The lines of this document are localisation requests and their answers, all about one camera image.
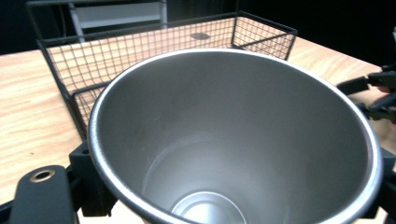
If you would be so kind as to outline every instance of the black mount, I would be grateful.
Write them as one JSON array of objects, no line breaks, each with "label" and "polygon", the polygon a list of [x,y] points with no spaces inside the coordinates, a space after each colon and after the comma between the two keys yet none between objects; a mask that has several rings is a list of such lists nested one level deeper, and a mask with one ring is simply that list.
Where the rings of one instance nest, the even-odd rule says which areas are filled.
[{"label": "black mount", "polygon": [[369,90],[369,85],[387,88],[389,94],[378,99],[372,105],[358,103],[357,107],[368,118],[373,120],[388,119],[396,124],[396,63],[382,66],[382,72],[357,77],[337,85],[345,95]]},{"label": "black mount", "polygon": [[78,223],[84,217],[111,216],[118,200],[97,174],[82,143],[70,155],[71,165],[41,167],[21,178],[14,201],[0,205],[0,223]]}]

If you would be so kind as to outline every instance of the wooden table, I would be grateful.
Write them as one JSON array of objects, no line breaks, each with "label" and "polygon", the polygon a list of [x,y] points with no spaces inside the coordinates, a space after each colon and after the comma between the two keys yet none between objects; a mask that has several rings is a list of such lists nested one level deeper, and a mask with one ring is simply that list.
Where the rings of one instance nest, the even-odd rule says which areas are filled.
[{"label": "wooden table", "polygon": [[[377,66],[301,38],[297,38],[289,61],[332,84],[379,71]],[[354,98],[370,103],[382,94],[371,90]],[[5,203],[13,199],[17,182],[26,173],[45,165],[67,166],[68,154],[81,140],[38,50],[0,56],[0,101],[0,203]],[[396,153],[396,130],[386,120],[373,122],[373,126],[381,145]],[[141,222],[120,203],[111,218],[83,217],[80,221],[131,223],[126,218]],[[382,212],[367,223],[382,223],[383,218]]]}]

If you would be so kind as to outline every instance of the black wire basket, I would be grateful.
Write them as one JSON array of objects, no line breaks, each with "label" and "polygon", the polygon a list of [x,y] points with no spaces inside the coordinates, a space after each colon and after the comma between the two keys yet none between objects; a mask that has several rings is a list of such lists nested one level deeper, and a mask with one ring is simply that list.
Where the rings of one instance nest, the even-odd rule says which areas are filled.
[{"label": "black wire basket", "polygon": [[184,21],[109,27],[85,35],[44,37],[40,22],[46,20],[37,17],[37,9],[70,3],[81,2],[37,1],[29,2],[27,8],[37,45],[83,140],[102,89],[136,63],[170,51],[197,48],[244,49],[287,60],[297,36],[292,28],[235,11]]}]

